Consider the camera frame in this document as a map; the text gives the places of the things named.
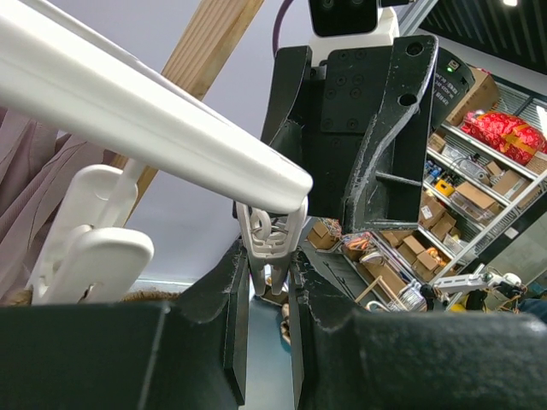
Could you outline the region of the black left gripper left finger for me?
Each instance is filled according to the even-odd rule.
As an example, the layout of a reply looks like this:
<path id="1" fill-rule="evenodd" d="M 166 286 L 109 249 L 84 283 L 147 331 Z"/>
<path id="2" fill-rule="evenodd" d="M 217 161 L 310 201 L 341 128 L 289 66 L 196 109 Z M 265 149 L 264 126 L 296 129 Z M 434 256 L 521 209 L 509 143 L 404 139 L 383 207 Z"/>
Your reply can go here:
<path id="1" fill-rule="evenodd" d="M 5 307 L 4 409 L 236 409 L 244 403 L 247 255 L 233 243 L 173 302 Z"/>

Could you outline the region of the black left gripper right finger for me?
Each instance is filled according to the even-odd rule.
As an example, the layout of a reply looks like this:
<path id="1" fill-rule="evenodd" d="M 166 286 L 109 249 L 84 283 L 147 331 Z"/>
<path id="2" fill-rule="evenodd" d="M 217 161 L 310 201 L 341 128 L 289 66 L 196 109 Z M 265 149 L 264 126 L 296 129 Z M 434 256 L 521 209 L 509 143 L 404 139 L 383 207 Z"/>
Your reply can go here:
<path id="1" fill-rule="evenodd" d="M 297 251 L 298 409 L 543 409 L 546 326 L 531 314 L 371 313 Z"/>

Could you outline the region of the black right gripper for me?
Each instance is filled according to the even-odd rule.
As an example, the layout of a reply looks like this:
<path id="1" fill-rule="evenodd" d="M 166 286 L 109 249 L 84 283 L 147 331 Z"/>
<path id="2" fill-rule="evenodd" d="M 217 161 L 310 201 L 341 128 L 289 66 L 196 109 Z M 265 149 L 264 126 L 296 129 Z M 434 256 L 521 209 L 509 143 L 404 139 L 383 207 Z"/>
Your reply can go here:
<path id="1" fill-rule="evenodd" d="M 261 141 L 313 177 L 310 215 L 344 196 L 345 233 L 418 226 L 437 57 L 432 35 L 397 38 L 331 52 L 312 81 L 308 45 L 277 52 Z"/>

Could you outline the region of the brown striped sock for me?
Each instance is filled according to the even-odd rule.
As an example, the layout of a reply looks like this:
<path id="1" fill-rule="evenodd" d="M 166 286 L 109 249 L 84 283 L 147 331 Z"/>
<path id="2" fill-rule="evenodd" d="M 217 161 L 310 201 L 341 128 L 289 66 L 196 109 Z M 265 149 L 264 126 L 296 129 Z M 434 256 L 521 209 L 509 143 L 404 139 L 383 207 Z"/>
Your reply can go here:
<path id="1" fill-rule="evenodd" d="M 6 301 L 2 302 L 3 307 L 7 306 L 28 306 L 32 303 L 33 289 L 22 289 L 12 292 Z M 122 302 L 154 302 L 154 301 L 175 301 L 181 293 L 165 292 L 159 290 L 138 290 L 126 294 Z"/>

